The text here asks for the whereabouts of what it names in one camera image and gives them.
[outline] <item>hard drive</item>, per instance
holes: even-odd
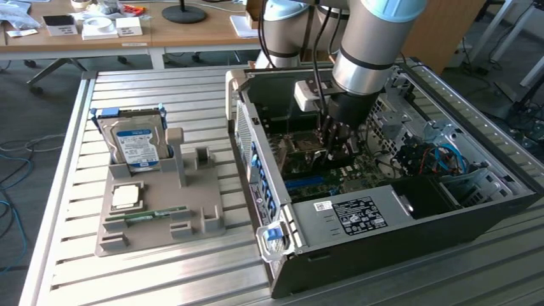
[[[91,110],[92,121],[104,136],[112,163],[127,163],[131,172],[159,169],[159,160],[170,158],[166,141],[166,109]]]

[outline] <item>chair wheel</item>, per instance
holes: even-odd
[[[36,94],[38,96],[44,93],[44,89],[42,87],[31,86],[30,90],[31,90],[31,93]]]
[[[124,57],[124,56],[118,56],[118,61],[119,61],[123,65],[127,65],[127,63],[128,63],[127,57]]]
[[[198,54],[191,55],[194,62],[200,62],[200,56]]]
[[[23,62],[24,62],[24,65],[28,68],[36,68],[36,62],[35,61],[31,61],[31,60],[26,59]]]

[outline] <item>red cable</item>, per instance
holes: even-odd
[[[426,163],[427,153],[428,153],[430,150],[431,150],[431,148],[428,148],[426,150],[426,152],[423,153],[422,166],[419,167],[419,174],[422,174],[422,172],[423,172],[423,164]]]

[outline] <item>barcode sticker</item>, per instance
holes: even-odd
[[[146,47],[147,43],[122,43],[123,47]]]
[[[322,210],[332,209],[332,202],[331,201],[318,202],[314,203],[314,206],[316,208],[316,211],[320,212]]]

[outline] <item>power supply label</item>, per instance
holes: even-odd
[[[332,208],[350,236],[388,225],[371,197],[335,203]]]

